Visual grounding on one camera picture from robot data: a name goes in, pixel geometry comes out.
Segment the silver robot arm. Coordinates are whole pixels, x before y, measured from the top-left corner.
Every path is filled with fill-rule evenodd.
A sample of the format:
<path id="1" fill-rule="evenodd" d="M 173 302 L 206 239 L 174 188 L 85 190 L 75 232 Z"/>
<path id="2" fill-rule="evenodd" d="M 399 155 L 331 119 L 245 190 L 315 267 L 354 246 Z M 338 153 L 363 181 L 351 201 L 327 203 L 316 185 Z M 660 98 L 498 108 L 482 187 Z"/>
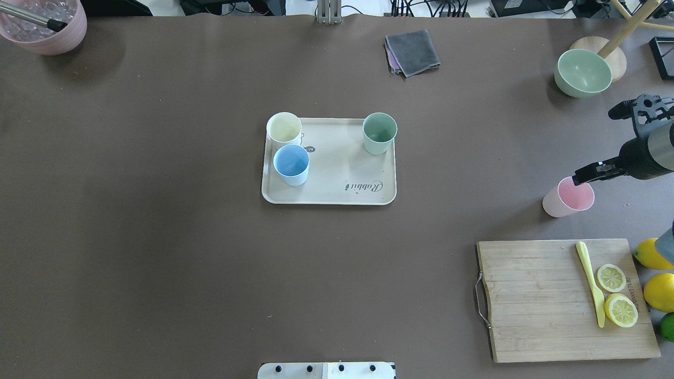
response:
<path id="1" fill-rule="evenodd" d="M 672 173 L 672 104 L 671 97 L 641 94 L 611 108 L 609 118 L 630 119 L 635 137 L 623 144 L 618 156 L 576 170 L 571 178 L 575 186 L 619 176 L 647 180 Z"/>

